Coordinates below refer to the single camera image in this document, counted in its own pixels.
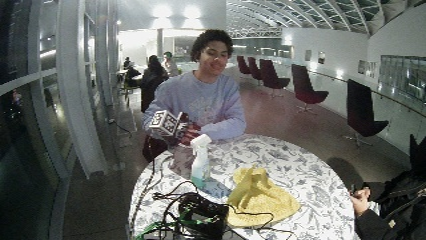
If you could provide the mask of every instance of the hand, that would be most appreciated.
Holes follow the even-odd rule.
[[[370,189],[365,188],[362,190],[356,191],[353,196],[351,197],[352,203],[355,205],[355,211],[357,217],[360,217],[364,212],[369,209],[369,197],[370,197]]]
[[[201,127],[197,124],[191,124],[188,126],[184,137],[181,139],[181,143],[184,145],[187,146],[191,145],[191,141],[200,136],[200,133],[199,133],[200,130],[201,130]]]

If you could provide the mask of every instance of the curved ceiling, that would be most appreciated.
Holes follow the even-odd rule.
[[[283,28],[321,28],[372,36],[425,0],[227,0],[232,37],[281,37]]]

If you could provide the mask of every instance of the person in background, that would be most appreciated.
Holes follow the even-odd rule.
[[[163,54],[164,60],[163,60],[163,67],[165,68],[169,77],[175,77],[179,75],[179,70],[177,70],[177,65],[172,59],[172,53],[171,52],[165,52]]]
[[[135,69],[135,62],[130,63],[128,72],[126,73],[124,84],[128,87],[138,87],[138,81],[134,81],[132,78],[142,75],[140,71]]]
[[[124,70],[128,70],[130,64],[131,64],[131,59],[130,59],[130,57],[127,57],[126,60],[124,60],[124,63],[123,63],[123,69]]]
[[[361,240],[426,239],[426,137],[410,135],[412,169],[385,183],[368,182],[351,196]]]
[[[144,71],[144,76],[142,80],[142,89],[143,89],[142,111],[143,112],[145,112],[152,100],[155,100],[156,89],[165,79],[168,79],[167,71],[161,66],[157,56],[152,55],[149,56],[149,59],[148,59],[148,68]]]
[[[233,43],[225,31],[209,29],[200,34],[191,52],[199,69],[172,77],[159,86],[156,98],[143,116],[144,130],[155,138],[161,137],[153,134],[149,124],[161,110],[168,110],[175,116],[180,112],[188,114],[191,124],[181,139],[187,145],[201,134],[207,134],[212,140],[244,134],[247,121],[240,86],[232,77],[223,74],[232,53]]]

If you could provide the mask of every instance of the white tablecloth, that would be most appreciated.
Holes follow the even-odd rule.
[[[268,225],[275,229],[295,232],[295,235],[277,231],[263,231],[265,239],[353,239],[355,212],[344,182],[329,165],[304,148],[283,140],[245,134],[235,139],[215,141],[209,144],[212,179],[200,190],[200,194],[216,203],[225,203],[235,188],[233,172],[249,168],[253,164],[264,167],[272,181],[283,187],[301,203],[299,212],[283,221]],[[173,163],[173,154],[167,151],[156,159],[155,175],[144,196],[142,192],[152,175],[152,163],[138,180],[131,203],[130,223],[135,215],[138,202],[140,209],[135,215],[134,236],[144,228],[163,219],[169,200],[153,200],[152,194],[169,193],[191,176],[191,163]],[[177,193],[195,191],[184,184]],[[235,229],[247,239],[263,239],[252,229]],[[233,232],[224,239],[241,239]]]

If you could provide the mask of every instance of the curly hair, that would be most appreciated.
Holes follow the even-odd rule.
[[[228,49],[228,58],[232,56],[233,52],[233,43],[232,38],[228,33],[220,29],[208,29],[196,39],[195,45],[191,50],[191,60],[197,62],[200,59],[201,51],[208,46],[208,43],[212,41],[220,41],[225,43]]]

